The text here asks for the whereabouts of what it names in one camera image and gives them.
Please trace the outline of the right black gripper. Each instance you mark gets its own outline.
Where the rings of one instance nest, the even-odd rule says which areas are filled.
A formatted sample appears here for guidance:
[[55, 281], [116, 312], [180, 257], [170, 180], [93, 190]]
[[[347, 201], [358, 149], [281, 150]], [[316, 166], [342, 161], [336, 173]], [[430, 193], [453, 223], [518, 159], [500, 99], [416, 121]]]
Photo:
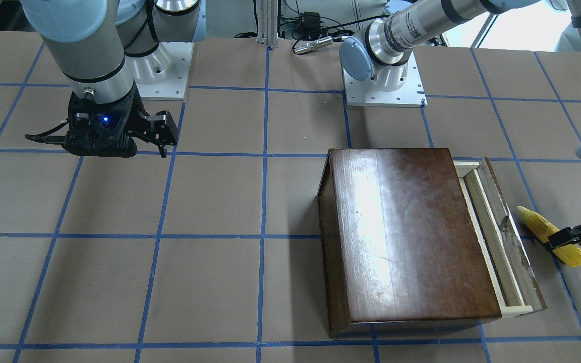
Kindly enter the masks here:
[[160, 156], [166, 158], [167, 147], [176, 146], [179, 140], [179, 129], [169, 111], [145, 115], [135, 84], [124, 97], [107, 104], [72, 93], [68, 124], [63, 147], [78, 156], [131, 158], [138, 152], [132, 139], [137, 135], [143, 142], [155, 145]]

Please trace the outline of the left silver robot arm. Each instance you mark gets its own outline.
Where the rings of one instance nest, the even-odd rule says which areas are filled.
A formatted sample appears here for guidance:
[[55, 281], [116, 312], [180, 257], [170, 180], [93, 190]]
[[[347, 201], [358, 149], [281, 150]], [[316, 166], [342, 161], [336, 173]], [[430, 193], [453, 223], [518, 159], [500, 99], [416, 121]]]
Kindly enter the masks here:
[[[581, 39], [581, 1], [563, 4]], [[339, 50], [340, 62], [355, 80], [367, 81], [375, 71], [404, 64], [418, 44], [481, 14], [500, 15], [530, 5], [531, 1], [418, 1], [387, 18], [376, 19], [361, 35], [346, 39]], [[549, 251], [568, 245], [581, 245], [581, 225], [566, 227], [547, 238]]]

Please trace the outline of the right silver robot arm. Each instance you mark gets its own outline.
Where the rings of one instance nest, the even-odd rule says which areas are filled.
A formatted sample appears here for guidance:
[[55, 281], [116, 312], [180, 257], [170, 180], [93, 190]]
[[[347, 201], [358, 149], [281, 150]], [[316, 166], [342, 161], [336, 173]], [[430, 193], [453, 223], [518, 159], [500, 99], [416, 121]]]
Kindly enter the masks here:
[[162, 158], [179, 130], [164, 110], [151, 115], [142, 96], [183, 97], [192, 49], [207, 34], [205, 1], [23, 1], [71, 85], [67, 117], [26, 140], [58, 145], [76, 156], [131, 158], [136, 140], [152, 143]]

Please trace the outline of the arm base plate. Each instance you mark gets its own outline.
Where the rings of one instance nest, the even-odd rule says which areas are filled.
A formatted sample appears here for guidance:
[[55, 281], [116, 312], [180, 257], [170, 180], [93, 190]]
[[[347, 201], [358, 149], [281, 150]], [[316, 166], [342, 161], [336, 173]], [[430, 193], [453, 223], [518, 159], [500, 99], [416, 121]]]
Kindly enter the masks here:
[[382, 66], [359, 51], [340, 57], [346, 102], [351, 106], [422, 107], [428, 104], [416, 57]]
[[184, 101], [194, 43], [160, 43], [142, 57], [127, 56], [139, 94], [145, 100]]

